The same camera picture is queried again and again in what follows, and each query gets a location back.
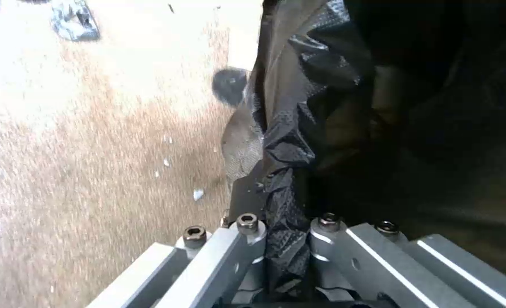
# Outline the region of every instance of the crumpled black plastic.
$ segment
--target crumpled black plastic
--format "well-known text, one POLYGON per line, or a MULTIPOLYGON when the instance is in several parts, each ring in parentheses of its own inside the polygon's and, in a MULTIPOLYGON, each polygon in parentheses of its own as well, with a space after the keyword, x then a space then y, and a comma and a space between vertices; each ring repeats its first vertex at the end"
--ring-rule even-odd
POLYGON ((506 274, 506 2, 264 9, 243 106, 265 137, 269 292, 308 296, 328 211, 442 234, 506 274))

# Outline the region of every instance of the silver metal bar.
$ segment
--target silver metal bar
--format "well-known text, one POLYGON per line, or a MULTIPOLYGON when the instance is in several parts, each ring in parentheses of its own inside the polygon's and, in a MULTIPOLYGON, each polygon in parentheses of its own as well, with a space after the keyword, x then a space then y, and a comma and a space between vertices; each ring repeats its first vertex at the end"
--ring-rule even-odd
POLYGON ((187 266, 186 252, 154 243, 87 308, 148 308, 187 266))
POLYGON ((235 281, 245 276, 253 256, 245 235, 219 228, 156 308, 211 308, 229 288, 238 288, 235 281))
POLYGON ((384 293, 401 308, 471 308, 468 301, 369 224, 326 232, 312 224, 313 253, 333 262, 366 300, 384 293))
MULTIPOLYGON (((238 222, 229 227, 232 230, 240 230, 238 222)), ((247 235, 247 243, 250 246, 251 256, 254 258, 245 273, 242 281, 239 283, 238 292, 232 299, 232 304, 249 304, 253 302, 255 296, 262 292, 265 282, 265 246, 266 246, 266 226, 263 222, 257 221, 257 230, 247 235)))
POLYGON ((431 235, 403 248, 478 307, 506 307, 506 276, 450 240, 431 235))

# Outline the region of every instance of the hex socket screw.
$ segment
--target hex socket screw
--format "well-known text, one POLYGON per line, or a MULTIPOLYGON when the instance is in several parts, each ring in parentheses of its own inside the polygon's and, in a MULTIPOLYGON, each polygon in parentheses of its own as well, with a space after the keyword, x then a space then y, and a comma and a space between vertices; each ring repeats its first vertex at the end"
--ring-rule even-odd
POLYGON ((187 248, 200 248, 207 240, 206 228, 202 226, 190 226, 183 232, 183 242, 187 248))
POLYGON ((251 213, 241 214, 236 219, 238 231, 245 235, 252 235, 259 230, 259 219, 257 215, 251 213))
POLYGON ((394 235, 394 234, 398 234, 399 232, 399 227, 394 224, 393 222, 389 222, 388 220, 383 220, 381 222, 378 222, 374 225, 374 228, 382 233, 382 234, 387 234, 387 235, 394 235))
POLYGON ((337 232, 341 229, 341 222, 337 215, 333 213, 325 213, 318 218, 318 226, 325 232, 337 232))

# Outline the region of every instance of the black plastic bag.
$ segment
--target black plastic bag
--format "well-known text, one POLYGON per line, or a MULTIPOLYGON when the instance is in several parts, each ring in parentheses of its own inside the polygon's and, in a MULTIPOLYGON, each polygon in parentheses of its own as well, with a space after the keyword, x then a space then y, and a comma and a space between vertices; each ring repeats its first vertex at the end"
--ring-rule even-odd
POLYGON ((438 233, 506 274, 506 2, 265 1, 240 107, 264 134, 269 291, 310 219, 438 233))

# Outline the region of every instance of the white debris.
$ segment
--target white debris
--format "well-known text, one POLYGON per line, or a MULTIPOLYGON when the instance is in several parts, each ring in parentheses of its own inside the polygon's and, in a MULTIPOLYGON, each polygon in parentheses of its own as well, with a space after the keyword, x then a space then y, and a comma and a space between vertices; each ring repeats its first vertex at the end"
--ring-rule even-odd
POLYGON ((204 195, 203 189, 194 189, 194 201, 200 200, 200 198, 204 195))

